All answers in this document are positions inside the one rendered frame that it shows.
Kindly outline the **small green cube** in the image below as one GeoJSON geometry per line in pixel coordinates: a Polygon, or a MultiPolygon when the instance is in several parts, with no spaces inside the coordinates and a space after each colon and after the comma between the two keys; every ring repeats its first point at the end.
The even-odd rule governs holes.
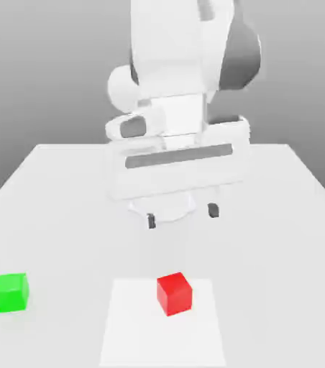
{"type": "Polygon", "coordinates": [[[24,311],[29,300],[26,273],[0,275],[0,313],[24,311]]]}

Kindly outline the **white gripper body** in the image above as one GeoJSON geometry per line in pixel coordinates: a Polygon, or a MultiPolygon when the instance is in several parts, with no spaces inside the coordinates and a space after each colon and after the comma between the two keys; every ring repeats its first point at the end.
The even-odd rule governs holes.
{"type": "Polygon", "coordinates": [[[148,198],[243,180],[250,156],[250,124],[209,124],[191,147],[168,150],[162,137],[113,141],[110,191],[116,200],[148,198]]]}

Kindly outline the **small red cube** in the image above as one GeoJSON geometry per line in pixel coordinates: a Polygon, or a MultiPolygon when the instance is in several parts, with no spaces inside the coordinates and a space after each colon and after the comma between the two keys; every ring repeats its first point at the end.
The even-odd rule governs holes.
{"type": "Polygon", "coordinates": [[[166,316],[192,308],[193,289],[182,272],[157,278],[157,300],[166,316]]]}

